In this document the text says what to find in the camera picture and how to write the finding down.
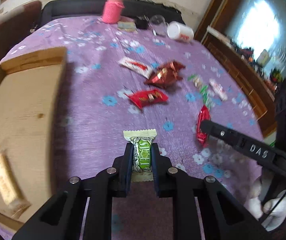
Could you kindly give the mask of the white gloved hand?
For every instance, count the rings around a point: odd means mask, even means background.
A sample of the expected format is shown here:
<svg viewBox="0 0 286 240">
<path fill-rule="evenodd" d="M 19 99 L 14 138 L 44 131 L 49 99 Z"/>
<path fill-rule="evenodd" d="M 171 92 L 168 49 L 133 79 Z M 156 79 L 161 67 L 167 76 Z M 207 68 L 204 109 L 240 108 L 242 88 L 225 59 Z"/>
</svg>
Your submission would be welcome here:
<svg viewBox="0 0 286 240">
<path fill-rule="evenodd" d="M 281 191 L 276 198 L 269 199 L 265 204 L 262 203 L 262 195 L 268 193 L 274 175 L 270 171 L 262 170 L 262 174 L 251 186 L 247 194 L 244 207 L 251 215 L 259 220 L 263 215 L 268 215 L 262 222 L 262 226 L 267 232 L 277 229 L 286 219 L 286 190 Z"/>
</svg>

